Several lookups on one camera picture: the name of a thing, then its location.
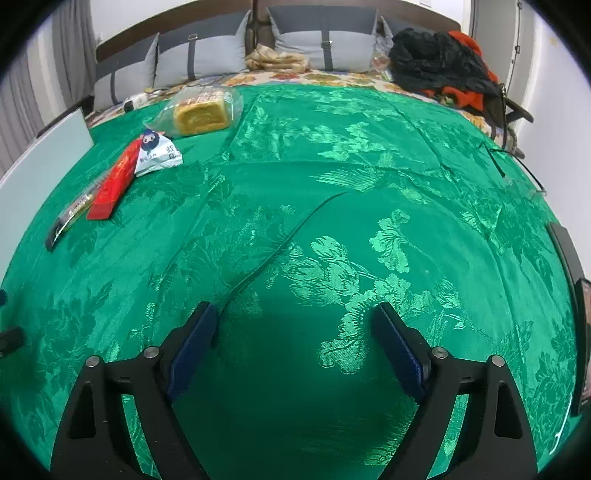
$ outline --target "green satin fabric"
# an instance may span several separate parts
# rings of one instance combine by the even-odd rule
[[[416,410],[368,332],[368,312],[389,301],[432,345],[507,360],[546,464],[576,423],[573,314],[545,231],[555,218],[522,171],[492,153],[497,168],[495,145],[438,105],[370,89],[240,90],[238,127],[176,141],[182,166],[136,179],[111,220],[79,220],[49,254],[59,211],[162,105],[96,127],[32,222],[0,313],[1,328],[27,333],[0,364],[0,394],[30,448],[48,465],[86,357],[133,357],[207,300],[219,334],[174,409],[211,477],[375,479]],[[157,475],[131,398],[125,409]]]

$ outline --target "wooden headboard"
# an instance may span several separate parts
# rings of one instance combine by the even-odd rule
[[[96,48],[96,61],[108,59],[139,40],[217,15],[253,9],[253,0],[195,0],[147,18],[109,38]]]
[[[268,47],[275,46],[267,7],[274,5],[342,5],[345,7],[368,7],[379,10],[384,17],[394,17],[434,31],[461,30],[455,20],[433,10],[404,0],[255,0],[256,42]]]
[[[451,18],[404,0],[195,0],[147,18],[99,44],[96,48],[96,60],[107,59],[137,41],[151,37],[158,32],[165,33],[191,22],[249,9],[253,10],[254,17],[246,31],[246,53],[250,53],[256,43],[273,47],[275,41],[267,13],[267,7],[273,5],[370,7],[377,8],[380,14],[385,17],[406,20],[430,30],[460,30],[460,25]]]

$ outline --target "pillow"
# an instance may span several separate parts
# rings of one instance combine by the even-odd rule
[[[376,43],[375,8],[281,5],[267,11],[278,52],[301,53],[313,69],[369,70]]]
[[[435,33],[433,30],[421,27],[420,25],[415,25],[409,21],[401,20],[399,18],[382,17],[382,23],[384,24],[384,36],[388,40],[392,40],[398,32],[404,30],[405,28],[413,28],[420,33]]]
[[[154,88],[245,70],[249,15],[218,15],[161,34]]]
[[[96,66],[95,110],[104,110],[154,84],[158,34],[140,40]]]

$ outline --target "packaged bread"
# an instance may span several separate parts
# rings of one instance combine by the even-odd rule
[[[174,107],[174,126],[181,135],[197,135],[230,125],[225,94],[219,90],[202,92]]]
[[[149,125],[168,137],[221,130],[237,123],[242,95],[229,87],[185,87]]]

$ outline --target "plastic bag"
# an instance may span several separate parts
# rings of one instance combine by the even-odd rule
[[[45,248],[47,248],[47,251],[51,252],[62,234],[64,234],[74,222],[88,210],[93,200],[96,198],[96,195],[99,193],[100,186],[109,175],[109,172],[110,169],[95,178],[94,181],[88,185],[78,197],[76,197],[76,200],[62,210],[47,234],[45,240]]]
[[[221,130],[240,120],[244,100],[229,87],[185,87],[148,125],[167,137],[186,137]]]
[[[141,141],[141,150],[135,165],[136,177],[141,177],[151,171],[176,167],[183,163],[183,156],[177,147],[158,132],[146,128]]]
[[[86,216],[87,219],[107,220],[111,216],[115,205],[134,179],[135,164],[141,145],[141,138],[137,138],[119,156],[109,176],[100,186],[99,193],[96,194]]]
[[[388,54],[394,43],[390,38],[378,37],[374,45],[374,54],[371,59],[370,73],[378,74],[386,82],[392,81],[390,71],[390,58]]]

